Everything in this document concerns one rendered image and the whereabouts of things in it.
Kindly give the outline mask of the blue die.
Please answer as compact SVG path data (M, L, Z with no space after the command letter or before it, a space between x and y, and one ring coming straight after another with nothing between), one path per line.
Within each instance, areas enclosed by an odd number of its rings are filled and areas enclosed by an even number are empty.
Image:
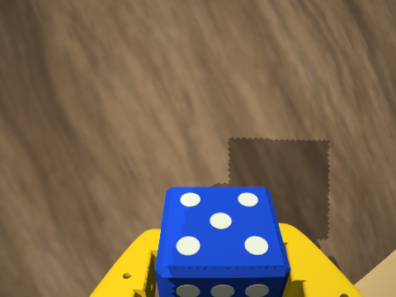
M159 297L282 297L290 270L264 186L166 191L155 266Z

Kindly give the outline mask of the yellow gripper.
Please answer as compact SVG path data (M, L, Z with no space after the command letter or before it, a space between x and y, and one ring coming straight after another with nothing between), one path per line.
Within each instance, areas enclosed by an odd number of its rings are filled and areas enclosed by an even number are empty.
M291 269L282 297L364 297L303 233L279 226ZM155 297L160 230L142 233L89 297Z

